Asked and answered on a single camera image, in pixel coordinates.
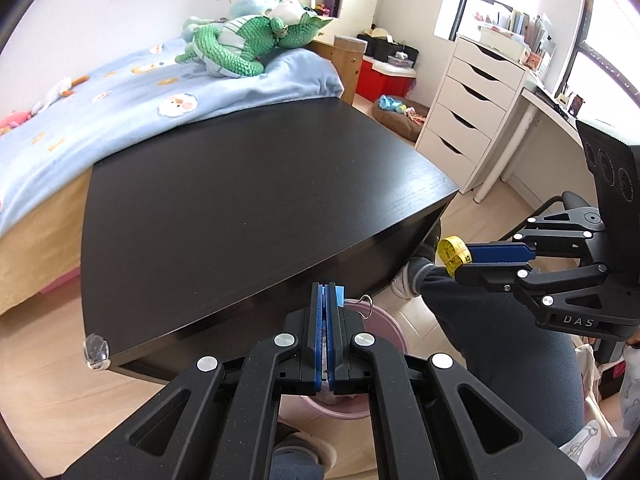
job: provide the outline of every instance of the metal hook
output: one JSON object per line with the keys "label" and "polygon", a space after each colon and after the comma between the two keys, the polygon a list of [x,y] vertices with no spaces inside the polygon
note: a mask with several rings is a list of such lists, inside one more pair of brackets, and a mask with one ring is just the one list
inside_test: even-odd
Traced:
{"label": "metal hook", "polygon": [[365,294],[359,300],[346,300],[346,301],[348,301],[349,303],[362,303],[365,300],[367,301],[367,303],[369,303],[369,313],[365,316],[363,313],[358,311],[358,314],[362,316],[362,319],[369,319],[371,317],[371,314],[373,314],[373,300],[371,299],[371,296],[369,294]]}

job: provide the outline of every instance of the drawer handle cutout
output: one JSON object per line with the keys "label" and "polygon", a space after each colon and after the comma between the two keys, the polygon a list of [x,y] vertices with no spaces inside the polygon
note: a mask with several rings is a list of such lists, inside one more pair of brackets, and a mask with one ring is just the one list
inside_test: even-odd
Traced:
{"label": "drawer handle cutout", "polygon": [[498,61],[507,61],[500,54],[498,54],[496,52],[492,52],[491,50],[489,50],[488,48],[485,48],[484,46],[476,45],[476,47],[478,47],[480,52],[482,52],[485,56],[493,57],[494,59],[497,59]]}
{"label": "drawer handle cutout", "polygon": [[460,123],[464,124],[467,128],[473,128],[474,130],[477,130],[477,128],[473,126],[473,124],[471,124],[469,121],[465,121],[457,113],[451,112],[451,115],[453,115]]}
{"label": "drawer handle cutout", "polygon": [[467,85],[462,85],[463,87],[465,87],[465,90],[467,92],[469,92],[473,97],[475,97],[476,99],[480,99],[481,101],[488,101],[489,99],[487,99],[486,97],[484,97],[482,94],[476,92],[475,90],[473,90],[472,88],[469,88]]}
{"label": "drawer handle cutout", "polygon": [[462,152],[459,152],[456,148],[454,148],[453,146],[451,146],[446,140],[444,140],[442,137],[438,137],[442,143],[449,148],[452,152],[457,153],[459,155],[462,155]]}
{"label": "drawer handle cutout", "polygon": [[488,74],[487,72],[485,72],[484,70],[480,70],[479,68],[476,68],[473,65],[469,65],[471,67],[471,70],[473,70],[475,73],[477,73],[479,76],[484,77],[485,79],[488,79],[489,81],[498,81],[494,76],[492,76],[491,74]]}

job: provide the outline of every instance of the black table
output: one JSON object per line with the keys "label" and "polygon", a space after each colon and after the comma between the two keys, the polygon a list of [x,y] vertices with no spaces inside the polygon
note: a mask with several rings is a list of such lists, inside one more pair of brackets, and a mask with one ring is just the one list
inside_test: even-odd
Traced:
{"label": "black table", "polygon": [[337,98],[180,126],[95,165],[82,234],[86,334],[111,369],[170,380],[244,355],[313,281],[388,285],[456,193]]}

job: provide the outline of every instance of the pink plush toy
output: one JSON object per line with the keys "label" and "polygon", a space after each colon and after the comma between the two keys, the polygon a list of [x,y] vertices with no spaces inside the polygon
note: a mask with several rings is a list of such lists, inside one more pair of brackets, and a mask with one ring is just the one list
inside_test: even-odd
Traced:
{"label": "pink plush toy", "polygon": [[0,135],[7,133],[16,126],[20,126],[29,119],[31,119],[31,112],[11,112],[7,117],[0,120]]}

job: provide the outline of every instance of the dark wooden tabletop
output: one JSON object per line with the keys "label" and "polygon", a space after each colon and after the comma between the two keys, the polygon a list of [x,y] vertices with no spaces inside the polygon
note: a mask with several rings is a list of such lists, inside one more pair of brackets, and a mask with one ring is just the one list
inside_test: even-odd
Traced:
{"label": "dark wooden tabletop", "polygon": [[94,167],[86,333],[112,354],[206,318],[367,240],[456,187],[337,98],[178,127]]}

